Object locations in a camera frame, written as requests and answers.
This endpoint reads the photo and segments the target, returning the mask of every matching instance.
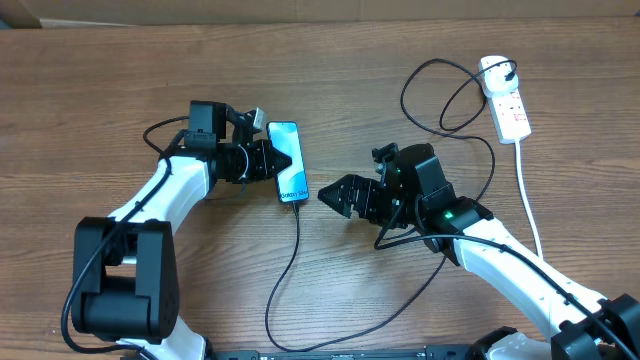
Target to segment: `wooden table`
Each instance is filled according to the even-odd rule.
[[[431,142],[458,194],[481,189],[490,159],[482,144],[430,136],[400,111],[404,81],[433,57],[470,69],[488,54],[519,62],[534,129],[524,170],[547,261],[609,297],[640,298],[639,34],[631,17],[0,32],[0,358],[85,358],[70,356],[59,334],[75,226],[147,181],[157,155],[142,131],[186,114],[192,99],[260,106],[299,123],[313,195],[301,210],[300,256],[275,302],[274,336],[302,347],[387,318],[441,256],[418,244],[374,251],[379,228],[339,216],[316,194],[347,173],[375,176],[370,150],[392,141]],[[446,66],[425,70],[408,91],[409,110],[437,126],[464,80]],[[471,86],[448,123],[479,105]],[[153,138],[165,143],[181,126]],[[488,110],[463,132],[496,151],[483,204],[533,248],[513,147],[498,143]],[[233,191],[221,184],[214,196]],[[196,205],[175,236],[180,312],[191,328],[218,350],[274,351],[264,308],[294,235],[272,182]],[[398,319],[328,349],[472,342],[502,325],[538,337],[497,291],[448,263]]]

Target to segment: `white power strip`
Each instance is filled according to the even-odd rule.
[[[486,56],[480,59],[478,68],[482,71],[500,61],[508,60],[504,56]],[[489,99],[489,108],[496,124],[498,138],[503,144],[513,144],[531,135],[531,126],[524,104],[518,91],[518,75],[506,81],[511,72],[511,64],[504,63],[482,74],[482,91]]]
[[[480,71],[485,70],[492,65],[508,60],[504,56],[491,55],[480,59],[478,68]],[[538,227],[533,218],[527,192],[525,190],[524,179],[522,175],[522,154],[520,150],[520,141],[531,135],[531,125],[520,98],[518,91],[519,79],[515,75],[511,80],[506,80],[506,76],[511,73],[512,67],[510,63],[503,63],[492,67],[482,74],[482,91],[489,100],[489,108],[491,109],[491,117],[496,125],[498,138],[502,144],[514,144],[516,152],[516,176],[518,179],[518,188],[522,197],[527,218],[531,224],[533,239],[536,244],[536,253],[542,259],[542,244],[540,243],[540,235]]]

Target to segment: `blue phone screen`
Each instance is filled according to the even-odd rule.
[[[280,201],[286,203],[308,199],[309,189],[302,161],[298,125],[294,122],[270,122],[267,130],[273,147],[291,157],[291,166],[282,170],[276,177]]]

